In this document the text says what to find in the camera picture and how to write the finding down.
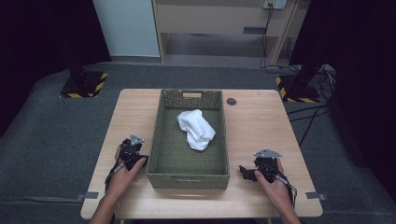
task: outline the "yellow black hazard tape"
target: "yellow black hazard tape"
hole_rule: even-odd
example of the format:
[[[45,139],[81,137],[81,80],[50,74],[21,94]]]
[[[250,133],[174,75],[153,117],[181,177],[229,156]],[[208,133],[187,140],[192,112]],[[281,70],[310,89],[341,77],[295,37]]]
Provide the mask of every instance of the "yellow black hazard tape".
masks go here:
[[[295,102],[295,103],[320,103],[319,98],[289,98],[286,97],[285,86],[283,85],[282,79],[276,77],[276,84],[279,88],[280,97],[284,102]]]
[[[106,78],[108,74],[103,73],[94,92],[68,92],[68,93],[62,93],[61,96],[63,98],[81,98],[81,97],[96,97],[100,90],[103,88],[103,85],[105,84]]]

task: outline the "white towel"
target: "white towel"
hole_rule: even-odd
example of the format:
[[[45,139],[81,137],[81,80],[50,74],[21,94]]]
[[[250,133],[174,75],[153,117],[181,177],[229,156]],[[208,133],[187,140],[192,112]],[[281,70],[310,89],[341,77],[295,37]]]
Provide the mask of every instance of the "white towel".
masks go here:
[[[199,109],[181,112],[177,122],[180,129],[187,132],[187,142],[192,149],[204,150],[216,134]]]

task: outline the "wall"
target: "wall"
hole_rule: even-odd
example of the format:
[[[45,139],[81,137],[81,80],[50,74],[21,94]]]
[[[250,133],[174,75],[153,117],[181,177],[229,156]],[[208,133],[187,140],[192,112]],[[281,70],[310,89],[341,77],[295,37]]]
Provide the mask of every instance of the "wall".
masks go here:
[[[111,56],[160,57],[151,1],[93,3]]]

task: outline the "electrical outlet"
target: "electrical outlet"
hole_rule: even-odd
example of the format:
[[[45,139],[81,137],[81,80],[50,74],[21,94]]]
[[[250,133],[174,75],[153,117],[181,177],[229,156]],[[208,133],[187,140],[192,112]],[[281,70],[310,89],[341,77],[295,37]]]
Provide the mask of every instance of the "electrical outlet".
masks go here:
[[[288,0],[264,0],[264,5],[262,5],[262,7],[268,9],[271,8],[272,4],[273,9],[283,9],[287,2]]]

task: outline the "gray carpet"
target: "gray carpet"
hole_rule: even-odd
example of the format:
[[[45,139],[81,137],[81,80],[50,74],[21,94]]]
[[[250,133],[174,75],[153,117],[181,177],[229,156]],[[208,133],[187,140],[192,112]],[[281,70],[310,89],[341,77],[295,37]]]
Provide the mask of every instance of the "gray carpet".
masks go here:
[[[0,139],[1,198],[75,198],[84,193],[122,89],[277,90],[276,74],[260,69],[99,63],[87,66],[87,70],[108,73],[98,97],[61,98],[60,89],[68,78],[67,71],[35,84],[20,113]],[[318,104],[284,105],[287,111],[294,111]],[[313,112],[295,113],[290,119],[310,116]],[[298,141],[308,123],[309,119],[291,123]],[[348,158],[329,113],[314,119],[301,151],[317,191],[328,197],[322,201],[323,216],[302,217],[303,221],[396,223],[396,203],[369,169],[355,167]],[[0,203],[0,207],[0,223],[86,223],[79,214],[80,204],[13,202]],[[238,220],[238,223],[251,221]],[[266,223],[264,219],[254,221]],[[205,220],[205,223],[220,223],[220,220]]]

